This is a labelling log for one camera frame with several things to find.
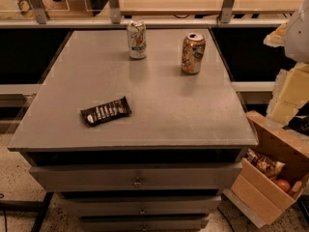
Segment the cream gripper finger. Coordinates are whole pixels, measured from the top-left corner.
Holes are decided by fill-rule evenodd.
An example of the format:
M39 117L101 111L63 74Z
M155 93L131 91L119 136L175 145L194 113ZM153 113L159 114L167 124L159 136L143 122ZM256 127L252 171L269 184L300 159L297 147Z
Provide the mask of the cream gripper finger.
M285 45L285 37L288 23L285 22L264 38L264 44L271 47Z
M276 76L272 99L267 107L268 119L288 125L300 108L309 102L309 65L297 63Z

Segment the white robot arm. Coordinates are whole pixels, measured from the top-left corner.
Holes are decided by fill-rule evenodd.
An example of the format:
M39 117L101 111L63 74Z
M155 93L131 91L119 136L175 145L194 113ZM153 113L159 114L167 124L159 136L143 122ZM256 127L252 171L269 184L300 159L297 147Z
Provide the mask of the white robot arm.
M264 44L283 46L285 55L296 61L283 77L277 76L277 90L273 90L267 109L269 119L288 125L309 102L309 0L304 0L287 22L268 34Z

